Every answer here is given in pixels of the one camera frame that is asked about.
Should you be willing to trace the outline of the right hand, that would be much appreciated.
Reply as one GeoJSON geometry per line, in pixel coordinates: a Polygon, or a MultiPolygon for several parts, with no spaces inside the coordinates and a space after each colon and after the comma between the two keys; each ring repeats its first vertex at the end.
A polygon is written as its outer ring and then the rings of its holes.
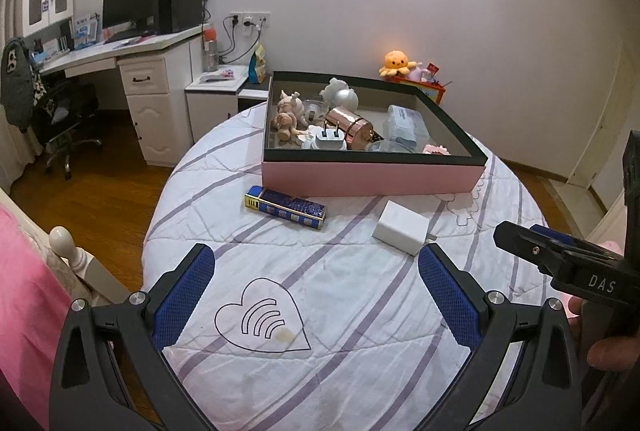
{"type": "MultiPolygon", "coordinates": [[[[584,300],[570,297],[568,310],[573,314],[568,322],[576,347],[582,342],[582,305],[584,300]]],[[[634,368],[640,353],[639,333],[633,337],[608,337],[595,342],[587,353],[586,362],[601,371],[629,371],[634,368]]]]}

